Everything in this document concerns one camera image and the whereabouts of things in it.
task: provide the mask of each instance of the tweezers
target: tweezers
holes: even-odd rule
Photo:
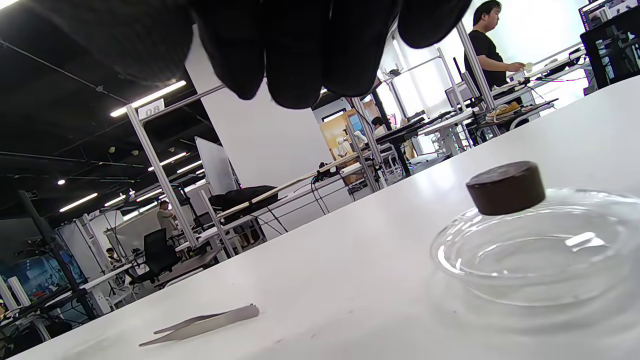
[[[224,313],[201,315],[196,316],[183,322],[177,323],[173,326],[165,327],[155,331],[154,334],[169,334],[164,335],[158,339],[147,341],[138,345],[139,347],[146,347],[149,345],[155,345],[160,343],[166,343],[167,341],[180,341],[206,332],[220,329],[233,323],[241,322],[243,320],[255,318],[260,314],[260,309],[254,304],[239,307],[234,310],[225,311]]]

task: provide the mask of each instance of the black t-shirt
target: black t-shirt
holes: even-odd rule
[[[476,50],[476,55],[485,55],[487,58],[499,62],[503,62],[502,57],[498,53],[495,44],[493,41],[486,36],[485,33],[478,30],[473,30],[469,33],[469,39],[471,39],[471,44],[473,44],[474,49]],[[469,64],[469,59],[465,55],[465,69],[471,75],[471,79],[476,84],[476,88],[480,90],[478,87],[476,76],[474,75],[473,70],[471,70],[471,65]],[[489,89],[493,86],[502,86],[507,83],[507,72],[506,71],[487,71],[483,70],[484,77],[486,78],[486,82],[489,84]]]

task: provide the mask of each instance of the sign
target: sign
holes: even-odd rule
[[[36,190],[33,190],[32,192],[26,192],[26,193],[27,193],[27,198],[31,200],[35,200],[38,198],[38,192]]]
[[[164,110],[164,99],[156,100],[149,105],[144,105],[138,109],[138,118],[140,120],[145,117],[149,117],[155,113],[159,113]]]

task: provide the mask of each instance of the ceiling light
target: ceiling light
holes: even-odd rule
[[[200,164],[202,164],[202,160],[198,161],[197,163],[193,163],[193,164],[189,165],[188,167],[183,167],[182,169],[178,170],[177,173],[179,174],[179,173],[181,173],[183,171],[187,171],[187,170],[191,169],[192,167],[196,167],[196,166],[198,166]]]
[[[136,199],[136,201],[142,201],[142,200],[144,200],[144,199],[146,199],[148,197],[151,197],[151,196],[153,196],[153,195],[155,195],[155,194],[157,194],[157,193],[159,193],[161,191],[162,191],[162,188],[160,188],[160,189],[158,189],[158,190],[156,190],[154,192],[150,192],[150,193],[146,194],[145,196],[139,197],[139,198]]]
[[[179,158],[181,158],[181,157],[185,156],[186,154],[187,154],[186,152],[183,152],[182,154],[178,154],[178,155],[176,155],[176,156],[172,157],[171,159],[164,160],[163,162],[161,162],[161,163],[160,163],[160,165],[162,166],[162,165],[169,164],[170,162],[172,162],[172,161],[176,161],[176,160],[178,160]],[[153,168],[153,167],[150,167],[150,168],[148,168],[147,170],[149,170],[149,171],[153,171],[153,170],[154,170],[154,168]]]
[[[73,204],[71,204],[71,205],[67,205],[67,206],[65,206],[64,208],[61,208],[61,209],[60,209],[60,212],[63,212],[63,211],[69,210],[70,208],[73,208],[74,206],[80,205],[80,204],[82,204],[83,202],[85,202],[85,201],[87,201],[87,200],[90,200],[90,199],[93,199],[93,198],[94,198],[94,197],[96,197],[96,196],[98,196],[98,193],[93,193],[93,194],[91,194],[91,195],[89,195],[89,196],[85,197],[84,199],[80,199],[80,200],[78,200],[78,201],[74,202],[74,203],[73,203]]]
[[[18,0],[0,0],[0,9],[6,8],[7,6],[16,3]]]
[[[151,94],[149,96],[145,96],[142,99],[133,102],[133,104],[131,104],[131,105],[133,105],[133,108],[139,108],[140,106],[143,106],[144,104],[146,104],[148,102],[156,100],[157,98],[161,97],[162,95],[167,94],[169,92],[172,92],[175,89],[177,89],[179,87],[182,87],[182,86],[184,86],[186,84],[187,83],[184,80],[179,81],[178,83],[175,83],[175,84],[173,84],[173,85],[171,85],[169,87],[166,87],[166,88],[164,88],[164,89],[162,89],[162,90],[160,90],[158,92],[154,92],[153,94]],[[111,113],[110,115],[112,117],[119,117],[120,115],[123,115],[125,113],[127,113],[127,109],[126,108],[120,108],[120,109],[117,109],[116,111],[114,111],[113,113]]]
[[[113,204],[115,204],[116,202],[118,202],[118,201],[120,201],[122,199],[124,199],[124,195],[121,195],[119,198],[113,199],[113,200],[107,202],[104,206],[106,207],[106,206],[113,205]]]

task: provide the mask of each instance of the window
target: window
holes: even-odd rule
[[[335,118],[337,118],[338,116],[344,114],[345,112],[347,112],[347,108],[342,108],[342,110],[338,110],[335,113],[332,113],[330,115],[327,115],[325,117],[322,118],[322,122],[328,122],[330,120],[333,120]]]

